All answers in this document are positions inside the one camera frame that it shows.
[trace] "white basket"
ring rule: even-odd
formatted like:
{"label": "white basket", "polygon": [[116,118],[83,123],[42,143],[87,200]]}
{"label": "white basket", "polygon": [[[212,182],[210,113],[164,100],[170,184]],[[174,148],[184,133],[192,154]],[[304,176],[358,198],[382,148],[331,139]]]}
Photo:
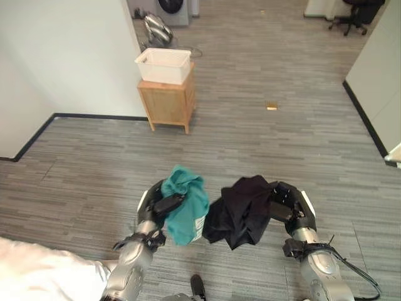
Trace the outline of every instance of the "white basket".
{"label": "white basket", "polygon": [[135,62],[143,80],[181,85],[190,71],[190,51],[147,48]]}

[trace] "green towel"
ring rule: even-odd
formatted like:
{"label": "green towel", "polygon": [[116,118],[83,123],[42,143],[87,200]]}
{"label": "green towel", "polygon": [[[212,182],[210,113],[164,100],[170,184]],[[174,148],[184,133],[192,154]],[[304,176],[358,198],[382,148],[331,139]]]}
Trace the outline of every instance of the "green towel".
{"label": "green towel", "polygon": [[202,236],[209,199],[203,188],[204,180],[188,168],[176,165],[162,184],[163,197],[185,194],[184,202],[165,219],[167,230],[177,245],[185,246]]}

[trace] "black wire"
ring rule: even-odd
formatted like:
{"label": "black wire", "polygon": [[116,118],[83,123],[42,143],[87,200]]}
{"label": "black wire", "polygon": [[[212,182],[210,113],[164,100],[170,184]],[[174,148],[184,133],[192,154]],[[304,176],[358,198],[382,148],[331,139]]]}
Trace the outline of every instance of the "black wire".
{"label": "black wire", "polygon": [[380,288],[380,285],[366,272],[361,270],[360,268],[356,267],[352,263],[348,262],[346,258],[343,258],[337,251],[330,245],[326,244],[308,244],[308,248],[305,250],[306,254],[311,254],[316,251],[327,251],[331,254],[334,255],[335,258],[340,260],[344,265],[346,265],[348,268],[353,270],[355,273],[357,273],[359,276],[361,276],[363,279],[365,279],[371,286],[375,288],[377,291],[376,296],[374,297],[354,297],[355,300],[357,301],[373,301],[377,300],[380,298],[382,290]]}
{"label": "black wire", "polygon": [[179,50],[189,50],[191,52],[190,57],[191,58],[201,58],[203,56],[203,52],[202,50],[192,47],[192,46],[182,46],[182,45],[178,45],[178,38],[176,38],[175,36],[173,37],[173,40],[176,40],[177,44],[175,46],[172,46],[172,49],[179,49]]}

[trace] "wooden cabinet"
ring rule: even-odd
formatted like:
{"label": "wooden cabinet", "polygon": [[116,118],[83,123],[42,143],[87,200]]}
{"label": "wooden cabinet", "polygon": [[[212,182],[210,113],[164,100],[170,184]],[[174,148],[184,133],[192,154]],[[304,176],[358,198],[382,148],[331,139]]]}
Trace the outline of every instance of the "wooden cabinet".
{"label": "wooden cabinet", "polygon": [[189,134],[189,122],[195,109],[195,63],[191,63],[190,73],[182,85],[146,82],[138,84],[138,90],[145,107],[150,128],[155,124],[183,125]]}

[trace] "black cloth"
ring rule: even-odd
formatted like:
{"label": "black cloth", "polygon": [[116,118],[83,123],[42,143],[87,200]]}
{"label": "black cloth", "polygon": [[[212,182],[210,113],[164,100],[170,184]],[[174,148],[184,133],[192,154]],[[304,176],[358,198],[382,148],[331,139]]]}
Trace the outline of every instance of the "black cloth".
{"label": "black cloth", "polygon": [[205,218],[203,237],[210,243],[224,238],[232,250],[258,243],[270,221],[269,197],[276,186],[277,182],[254,176],[222,188],[221,198],[211,204]]}

